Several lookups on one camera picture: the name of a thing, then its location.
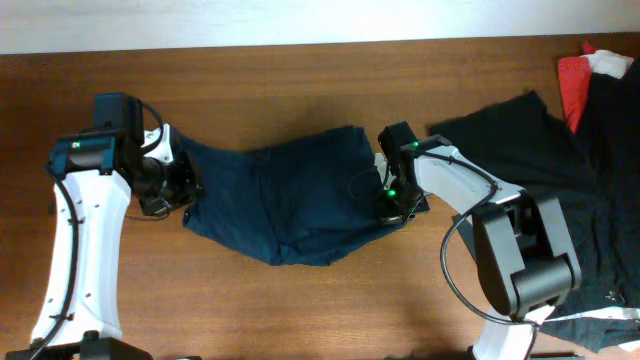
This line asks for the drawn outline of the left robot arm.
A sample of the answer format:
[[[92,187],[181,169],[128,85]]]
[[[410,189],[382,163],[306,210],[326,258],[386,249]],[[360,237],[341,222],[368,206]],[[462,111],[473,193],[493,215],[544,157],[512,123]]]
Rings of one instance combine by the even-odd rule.
[[[125,93],[94,99],[93,124],[59,139],[46,171],[54,182],[56,231],[45,301],[28,348],[9,359],[148,359],[122,339],[117,306],[120,240],[138,199],[145,220],[163,220],[205,194],[181,134]]]

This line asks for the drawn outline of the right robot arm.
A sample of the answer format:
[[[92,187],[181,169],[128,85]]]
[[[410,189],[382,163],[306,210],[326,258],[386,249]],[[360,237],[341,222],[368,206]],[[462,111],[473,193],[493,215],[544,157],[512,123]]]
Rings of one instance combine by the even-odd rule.
[[[445,281],[456,298],[483,318],[477,341],[455,359],[530,359],[539,330],[582,283],[582,271],[557,197],[532,195],[467,158],[441,135],[418,139],[405,122],[378,136],[385,157],[384,191],[377,196],[384,225],[409,222],[434,195],[458,216],[440,247]],[[468,249],[490,304],[482,311],[455,285],[447,264],[453,234],[472,228]]]

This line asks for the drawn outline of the navy blue shorts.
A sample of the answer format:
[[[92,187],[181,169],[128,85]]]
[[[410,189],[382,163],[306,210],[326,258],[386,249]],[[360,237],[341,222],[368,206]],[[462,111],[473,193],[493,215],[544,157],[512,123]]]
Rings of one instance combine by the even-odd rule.
[[[361,127],[249,152],[183,146],[205,190],[184,227],[268,265],[328,266],[400,228],[378,218],[382,184]]]

